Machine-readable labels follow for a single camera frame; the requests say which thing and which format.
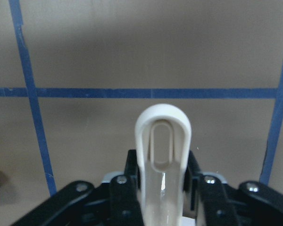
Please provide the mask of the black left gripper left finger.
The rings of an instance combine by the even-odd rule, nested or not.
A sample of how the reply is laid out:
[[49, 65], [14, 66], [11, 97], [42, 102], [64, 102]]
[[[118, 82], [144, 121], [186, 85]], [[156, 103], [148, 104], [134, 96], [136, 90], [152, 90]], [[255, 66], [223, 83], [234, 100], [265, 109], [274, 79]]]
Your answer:
[[138, 191], [140, 173], [136, 150], [129, 150], [122, 175], [115, 176], [109, 186], [112, 226], [144, 225]]

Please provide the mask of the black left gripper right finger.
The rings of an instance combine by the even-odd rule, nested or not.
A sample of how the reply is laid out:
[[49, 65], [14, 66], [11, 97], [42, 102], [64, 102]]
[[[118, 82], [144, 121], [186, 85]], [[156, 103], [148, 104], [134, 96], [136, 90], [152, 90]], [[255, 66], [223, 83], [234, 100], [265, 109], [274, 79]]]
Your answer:
[[197, 226], [239, 226], [237, 211], [225, 185], [216, 176], [202, 172], [192, 151], [189, 151], [184, 191], [189, 194], [189, 209]]

